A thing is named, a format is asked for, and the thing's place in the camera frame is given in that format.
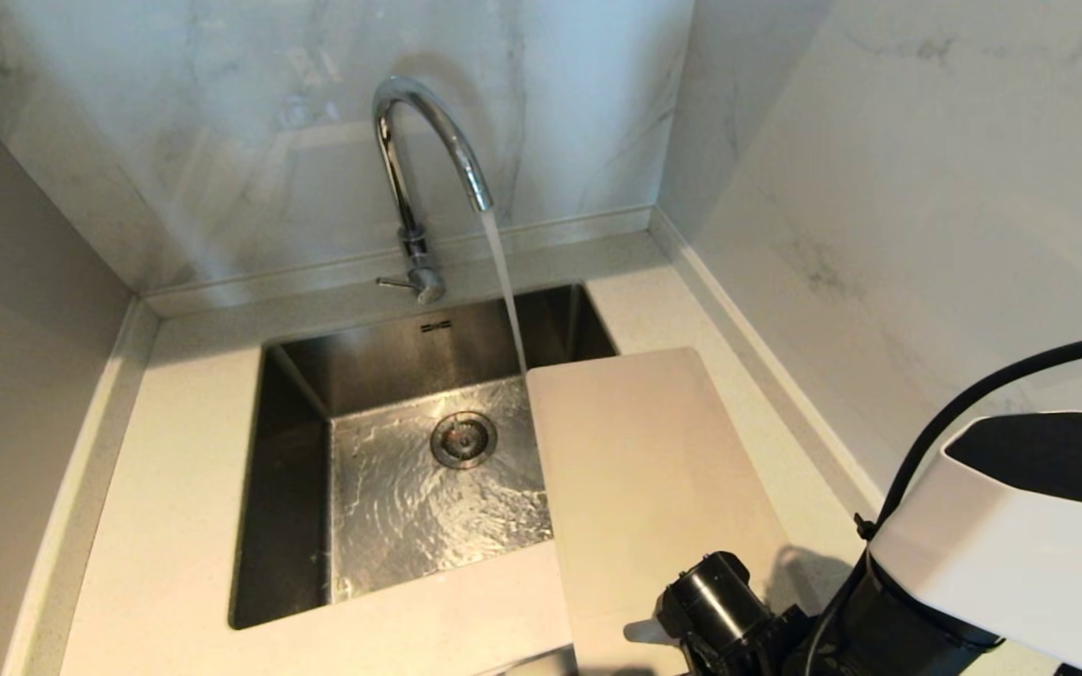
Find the kitchen sink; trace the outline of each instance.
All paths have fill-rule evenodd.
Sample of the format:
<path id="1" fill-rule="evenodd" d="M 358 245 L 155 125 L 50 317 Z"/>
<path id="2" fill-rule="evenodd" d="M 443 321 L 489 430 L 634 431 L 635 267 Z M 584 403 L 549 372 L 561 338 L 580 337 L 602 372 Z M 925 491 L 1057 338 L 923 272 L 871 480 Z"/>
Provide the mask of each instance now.
<path id="1" fill-rule="evenodd" d="M 529 368 L 617 354 L 581 286 L 516 310 Z M 552 536 L 503 300 L 266 347 L 233 628 Z"/>

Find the quartz countertop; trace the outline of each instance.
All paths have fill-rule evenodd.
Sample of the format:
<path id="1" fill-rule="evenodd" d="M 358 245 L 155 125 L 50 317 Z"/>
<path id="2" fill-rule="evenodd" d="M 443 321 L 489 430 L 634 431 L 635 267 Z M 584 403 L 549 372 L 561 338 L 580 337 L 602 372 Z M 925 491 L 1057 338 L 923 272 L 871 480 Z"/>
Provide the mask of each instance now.
<path id="1" fill-rule="evenodd" d="M 519 290 L 583 281 L 622 354 L 699 352 L 793 544 L 789 560 L 753 566 L 799 568 L 795 595 L 819 611 L 862 543 L 649 234 L 512 253 L 509 268 Z M 450 291 L 428 309 L 498 295 L 489 261 L 445 274 Z M 63 675 L 465 676 L 570 644 L 553 543 L 248 629 L 227 623 L 261 347 L 418 312 L 410 294 L 360 283 L 161 326 L 103 505 Z M 1043 673 L 1008 649 L 973 672 Z"/>

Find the white cutting board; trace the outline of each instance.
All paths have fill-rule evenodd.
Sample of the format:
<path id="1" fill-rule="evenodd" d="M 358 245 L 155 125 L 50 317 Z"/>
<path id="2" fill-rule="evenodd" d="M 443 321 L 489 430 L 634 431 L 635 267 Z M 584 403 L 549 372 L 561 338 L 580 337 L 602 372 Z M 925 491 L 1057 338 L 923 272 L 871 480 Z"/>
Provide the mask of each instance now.
<path id="1" fill-rule="evenodd" d="M 763 595 L 787 543 L 700 355 L 537 368 L 528 389 L 580 673 L 686 673 L 677 649 L 628 642 L 623 625 L 716 549 Z"/>

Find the marble wall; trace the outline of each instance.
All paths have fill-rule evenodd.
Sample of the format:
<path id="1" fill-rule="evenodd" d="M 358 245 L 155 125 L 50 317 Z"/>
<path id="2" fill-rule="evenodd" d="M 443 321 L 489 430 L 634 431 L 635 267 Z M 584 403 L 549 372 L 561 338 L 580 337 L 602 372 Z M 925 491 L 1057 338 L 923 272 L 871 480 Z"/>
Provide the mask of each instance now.
<path id="1" fill-rule="evenodd" d="M 454 111 L 507 225 L 652 204 L 691 0 L 0 0 L 0 138 L 137 291 L 394 248 L 392 74 Z M 435 237 L 477 230 L 409 140 Z"/>
<path id="2" fill-rule="evenodd" d="M 659 206 L 886 488 L 1082 339 L 1082 3 L 699 0 Z M 1082 366 L 984 412 L 1082 408 Z"/>

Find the sink drain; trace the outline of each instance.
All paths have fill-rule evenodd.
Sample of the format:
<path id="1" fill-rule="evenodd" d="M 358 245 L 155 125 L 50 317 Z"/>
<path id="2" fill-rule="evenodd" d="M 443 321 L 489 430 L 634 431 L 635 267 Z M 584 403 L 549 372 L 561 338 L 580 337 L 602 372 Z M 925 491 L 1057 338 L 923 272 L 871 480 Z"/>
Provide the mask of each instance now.
<path id="1" fill-rule="evenodd" d="M 487 416 L 473 411 L 456 412 L 433 429 L 433 458 L 453 469 L 470 469 L 490 458 L 498 438 L 494 423 Z"/>

